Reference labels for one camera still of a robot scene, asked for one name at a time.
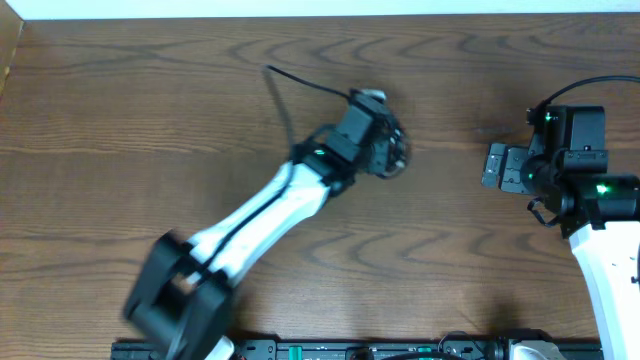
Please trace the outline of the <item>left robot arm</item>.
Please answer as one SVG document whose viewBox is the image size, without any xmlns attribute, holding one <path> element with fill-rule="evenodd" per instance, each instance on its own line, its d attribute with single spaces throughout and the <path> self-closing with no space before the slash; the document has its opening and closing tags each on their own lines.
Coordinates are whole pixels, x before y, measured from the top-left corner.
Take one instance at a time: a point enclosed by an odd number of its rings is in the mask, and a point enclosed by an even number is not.
<svg viewBox="0 0 640 360">
<path fill-rule="evenodd" d="M 187 240 L 174 232 L 151 248 L 124 317 L 165 359 L 228 359 L 233 293 L 291 228 L 314 216 L 359 173 L 390 178 L 407 165 L 408 141 L 381 100 L 358 95 L 320 143 L 296 144 L 272 180 L 219 223 Z"/>
</svg>

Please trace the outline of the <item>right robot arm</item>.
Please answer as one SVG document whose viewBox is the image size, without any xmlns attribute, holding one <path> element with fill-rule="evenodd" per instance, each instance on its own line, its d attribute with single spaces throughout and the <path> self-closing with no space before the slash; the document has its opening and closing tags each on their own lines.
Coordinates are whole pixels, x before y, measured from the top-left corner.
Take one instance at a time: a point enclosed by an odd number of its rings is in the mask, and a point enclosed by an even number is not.
<svg viewBox="0 0 640 360">
<path fill-rule="evenodd" d="M 526 146 L 493 143 L 481 183 L 527 195 L 558 226 L 584 276 L 603 356 L 639 356 L 639 179 L 611 174 L 601 106 L 544 105 L 528 114 Z"/>
</svg>

